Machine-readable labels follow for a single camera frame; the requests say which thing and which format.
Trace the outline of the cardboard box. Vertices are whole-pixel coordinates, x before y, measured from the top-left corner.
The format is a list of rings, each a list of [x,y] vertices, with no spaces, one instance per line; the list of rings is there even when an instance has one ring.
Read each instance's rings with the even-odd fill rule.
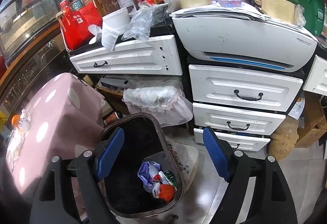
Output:
[[[326,117],[319,96],[304,92],[304,127],[298,128],[296,148],[308,148],[326,133]]]

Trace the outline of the white bottom stack drawer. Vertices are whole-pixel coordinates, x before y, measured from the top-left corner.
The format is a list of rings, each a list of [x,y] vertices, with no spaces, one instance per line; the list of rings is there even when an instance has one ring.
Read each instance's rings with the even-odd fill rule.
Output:
[[[216,137],[227,141],[234,149],[238,148],[245,151],[257,152],[263,149],[269,142],[270,138],[261,138],[253,136],[242,136],[213,130]]]

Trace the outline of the purple wrapper trash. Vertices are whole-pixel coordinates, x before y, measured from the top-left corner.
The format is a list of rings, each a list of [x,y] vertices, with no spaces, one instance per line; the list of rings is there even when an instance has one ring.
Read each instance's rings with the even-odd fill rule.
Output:
[[[143,183],[145,191],[151,193],[155,185],[153,177],[159,174],[161,165],[155,161],[143,161],[139,170],[138,177]]]

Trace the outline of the dark oval trash bin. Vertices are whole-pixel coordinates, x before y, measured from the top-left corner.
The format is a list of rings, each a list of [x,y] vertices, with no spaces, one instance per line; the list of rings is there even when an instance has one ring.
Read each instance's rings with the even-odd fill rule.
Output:
[[[128,115],[105,128],[101,138],[109,139],[116,128],[124,131],[125,139],[104,179],[109,209],[123,218],[145,218],[172,210],[181,201],[185,185],[157,119],[147,113]],[[138,177],[142,162],[156,154],[162,155],[160,165],[176,179],[177,190],[170,202],[154,198]]]

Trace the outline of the white middle stack drawer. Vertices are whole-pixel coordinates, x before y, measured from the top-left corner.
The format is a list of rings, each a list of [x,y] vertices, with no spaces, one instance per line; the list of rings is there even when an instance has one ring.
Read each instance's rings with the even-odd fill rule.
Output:
[[[286,118],[283,114],[266,113],[193,103],[195,124],[230,132],[243,132],[261,136],[271,135]]]

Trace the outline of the clear crumpled plastic bag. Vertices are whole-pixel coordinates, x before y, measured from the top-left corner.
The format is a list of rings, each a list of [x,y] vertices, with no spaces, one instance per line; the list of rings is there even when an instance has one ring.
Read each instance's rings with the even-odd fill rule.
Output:
[[[131,18],[122,41],[136,39],[142,42],[149,41],[151,28],[165,21],[168,4],[141,7]]]

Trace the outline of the white upper left drawer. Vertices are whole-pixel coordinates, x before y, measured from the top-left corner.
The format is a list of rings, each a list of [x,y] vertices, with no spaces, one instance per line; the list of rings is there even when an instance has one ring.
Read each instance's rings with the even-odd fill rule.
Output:
[[[181,76],[174,35],[126,41],[113,51],[96,48],[70,58],[78,73]]]

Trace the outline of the orange blurred object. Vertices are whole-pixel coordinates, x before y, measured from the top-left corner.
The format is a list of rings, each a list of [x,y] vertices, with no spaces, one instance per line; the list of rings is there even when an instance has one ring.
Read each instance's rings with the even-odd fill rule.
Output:
[[[13,127],[18,128],[19,126],[20,115],[16,114],[11,119],[11,124]]]

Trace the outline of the orange foam net trash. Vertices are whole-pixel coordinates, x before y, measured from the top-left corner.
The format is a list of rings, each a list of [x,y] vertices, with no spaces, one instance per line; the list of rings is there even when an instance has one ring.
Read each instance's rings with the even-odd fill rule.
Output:
[[[165,202],[171,202],[174,198],[176,190],[173,185],[170,184],[160,184],[159,193],[157,197]]]

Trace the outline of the red tote bag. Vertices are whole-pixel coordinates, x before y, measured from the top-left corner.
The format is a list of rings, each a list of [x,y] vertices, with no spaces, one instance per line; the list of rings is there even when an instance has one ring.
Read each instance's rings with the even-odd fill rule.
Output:
[[[89,31],[90,25],[102,27],[102,17],[93,3],[74,11],[69,0],[61,1],[61,11],[56,19],[60,24],[60,30],[68,51],[74,51],[89,41],[93,34]]]

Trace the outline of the white stack drawer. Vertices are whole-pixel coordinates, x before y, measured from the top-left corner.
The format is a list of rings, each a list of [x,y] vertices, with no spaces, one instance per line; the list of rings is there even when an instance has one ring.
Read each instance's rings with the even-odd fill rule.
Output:
[[[193,103],[195,124],[230,132],[243,132],[261,136],[271,135],[286,118],[283,114],[266,113]]]
[[[286,112],[303,80],[250,69],[189,65],[193,99],[199,102]]]
[[[234,149],[238,148],[245,151],[257,152],[263,149],[269,142],[270,138],[261,138],[253,136],[242,136],[213,130],[216,137],[227,141]]]

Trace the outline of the white lace cloth bundle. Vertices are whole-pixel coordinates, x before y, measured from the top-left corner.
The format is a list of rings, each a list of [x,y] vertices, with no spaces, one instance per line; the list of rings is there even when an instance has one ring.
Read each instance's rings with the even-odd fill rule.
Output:
[[[193,118],[192,103],[181,88],[174,86],[126,89],[122,101],[131,114],[148,113],[161,127],[184,124]]]

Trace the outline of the pink polka dot tablecloth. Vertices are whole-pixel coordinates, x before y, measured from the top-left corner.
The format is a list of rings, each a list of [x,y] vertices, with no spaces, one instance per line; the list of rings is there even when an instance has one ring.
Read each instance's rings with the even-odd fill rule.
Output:
[[[9,141],[7,167],[23,194],[44,174],[54,156],[78,157],[94,149],[104,130],[102,94],[71,73],[48,81],[25,107],[30,126]]]

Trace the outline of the white top stack drawer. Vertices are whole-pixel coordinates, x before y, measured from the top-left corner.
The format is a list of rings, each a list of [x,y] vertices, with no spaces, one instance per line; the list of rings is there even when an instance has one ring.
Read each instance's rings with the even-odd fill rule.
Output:
[[[199,102],[286,112],[303,80],[250,69],[189,65],[193,99]]]

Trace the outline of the white paper cup stack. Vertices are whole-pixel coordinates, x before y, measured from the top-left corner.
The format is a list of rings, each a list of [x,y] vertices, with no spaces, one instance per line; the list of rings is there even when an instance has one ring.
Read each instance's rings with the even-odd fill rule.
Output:
[[[114,11],[103,17],[101,44],[106,49],[113,51],[116,41],[123,35],[130,24],[130,15],[127,8]]]

